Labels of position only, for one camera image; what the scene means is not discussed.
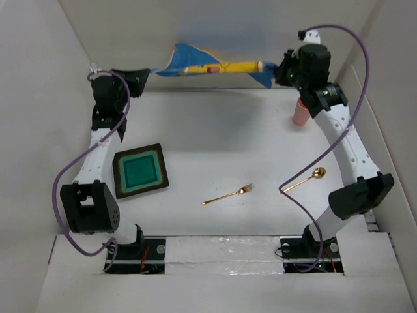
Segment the pink plastic cup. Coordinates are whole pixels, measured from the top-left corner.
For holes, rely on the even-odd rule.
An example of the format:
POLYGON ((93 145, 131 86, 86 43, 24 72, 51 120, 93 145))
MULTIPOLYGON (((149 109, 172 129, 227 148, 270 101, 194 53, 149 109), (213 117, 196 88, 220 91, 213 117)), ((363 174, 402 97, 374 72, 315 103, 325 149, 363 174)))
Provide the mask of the pink plastic cup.
POLYGON ((304 126, 310 119, 311 115, 309 110, 305 107, 301 98, 299 98, 296 102, 296 107, 294 110, 292 121, 297 126, 304 126))

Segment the blue Pikachu cloth placemat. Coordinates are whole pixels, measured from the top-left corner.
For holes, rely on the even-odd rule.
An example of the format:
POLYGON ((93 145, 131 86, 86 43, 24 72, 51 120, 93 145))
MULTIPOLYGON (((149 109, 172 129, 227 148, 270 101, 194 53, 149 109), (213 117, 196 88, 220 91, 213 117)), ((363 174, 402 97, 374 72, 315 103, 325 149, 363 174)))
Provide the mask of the blue Pikachu cloth placemat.
POLYGON ((277 64, 269 61, 221 61, 209 52, 185 43, 177 43, 165 68, 151 72, 161 77, 198 76, 207 74, 247 74, 270 89, 277 64))

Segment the green square plate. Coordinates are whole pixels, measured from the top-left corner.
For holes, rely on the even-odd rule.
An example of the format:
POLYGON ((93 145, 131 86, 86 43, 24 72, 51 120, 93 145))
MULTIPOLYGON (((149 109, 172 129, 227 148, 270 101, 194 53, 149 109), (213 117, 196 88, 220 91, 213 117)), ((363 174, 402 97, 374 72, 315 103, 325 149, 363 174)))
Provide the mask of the green square plate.
POLYGON ((118 199, 167 188, 169 179, 159 143, 115 153, 115 195, 118 199))

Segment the gold fork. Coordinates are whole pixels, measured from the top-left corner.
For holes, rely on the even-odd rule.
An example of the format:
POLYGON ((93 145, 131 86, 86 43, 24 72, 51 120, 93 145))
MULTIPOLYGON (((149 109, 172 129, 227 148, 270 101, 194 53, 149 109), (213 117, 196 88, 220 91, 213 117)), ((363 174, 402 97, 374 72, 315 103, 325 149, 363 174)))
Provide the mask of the gold fork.
POLYGON ((220 197, 217 197, 217 198, 211 199, 211 200, 204 201, 204 202, 202 202, 202 203, 201 203, 201 205, 202 205, 202 206, 206 206, 206 205, 208 205, 208 204, 214 203, 214 202, 216 202, 216 201, 223 200, 223 199, 225 199, 225 198, 229 198, 229 197, 234 196, 234 195, 248 193, 248 192, 252 191, 253 189, 254 189, 254 184, 253 184, 253 183, 250 183, 250 184, 248 184, 248 185, 245 185, 245 186, 241 187, 241 188, 240 188, 240 189, 238 189, 237 191, 234 191, 234 192, 228 193, 228 194, 226 194, 226 195, 223 195, 223 196, 220 196, 220 197))

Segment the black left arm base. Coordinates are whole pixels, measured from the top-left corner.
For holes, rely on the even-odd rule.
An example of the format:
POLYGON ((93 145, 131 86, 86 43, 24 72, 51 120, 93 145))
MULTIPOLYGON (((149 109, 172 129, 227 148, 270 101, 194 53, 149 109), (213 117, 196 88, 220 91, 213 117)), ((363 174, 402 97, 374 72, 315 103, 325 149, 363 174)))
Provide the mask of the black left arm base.
POLYGON ((165 273, 167 237, 144 236, 137 225, 133 243, 121 244, 117 253, 108 250, 104 272, 107 274, 159 275, 165 273))

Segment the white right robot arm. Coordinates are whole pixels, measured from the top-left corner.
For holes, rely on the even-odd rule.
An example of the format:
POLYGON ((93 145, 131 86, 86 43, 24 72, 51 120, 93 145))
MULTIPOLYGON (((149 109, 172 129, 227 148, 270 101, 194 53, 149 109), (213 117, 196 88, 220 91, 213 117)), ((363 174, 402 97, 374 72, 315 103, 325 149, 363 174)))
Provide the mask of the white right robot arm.
POLYGON ((382 173, 370 158, 355 127, 342 88, 328 81, 331 55, 321 44, 287 50, 274 69, 276 83, 300 93, 335 156, 343 187, 328 195, 328 208, 309 226, 301 240, 304 254, 315 257, 358 215, 377 207, 394 186, 390 173, 382 173))

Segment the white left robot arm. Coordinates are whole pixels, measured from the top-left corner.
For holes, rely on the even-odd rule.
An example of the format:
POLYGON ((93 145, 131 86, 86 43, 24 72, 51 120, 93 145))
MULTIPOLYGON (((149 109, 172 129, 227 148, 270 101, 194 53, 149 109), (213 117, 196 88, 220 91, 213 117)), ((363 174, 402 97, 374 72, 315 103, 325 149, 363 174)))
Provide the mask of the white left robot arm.
POLYGON ((95 101, 91 142, 86 152, 76 158, 83 164, 74 180, 53 186, 53 197, 63 205, 68 233, 107 233, 111 244, 122 245, 124 253, 133 259, 145 252, 142 232, 137 224, 121 217, 106 181, 116 149, 124 139, 130 101, 141 96, 150 73, 144 68, 94 70, 88 75, 95 101))

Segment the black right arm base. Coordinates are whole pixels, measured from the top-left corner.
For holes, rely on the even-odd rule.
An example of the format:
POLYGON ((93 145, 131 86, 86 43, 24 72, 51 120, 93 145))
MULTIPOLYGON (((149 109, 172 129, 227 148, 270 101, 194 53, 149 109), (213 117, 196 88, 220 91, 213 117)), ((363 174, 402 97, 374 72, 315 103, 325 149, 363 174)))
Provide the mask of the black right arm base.
POLYGON ((325 240, 323 247, 306 226, 302 235, 283 235, 275 255, 283 261, 284 273, 344 273, 336 237, 325 240))

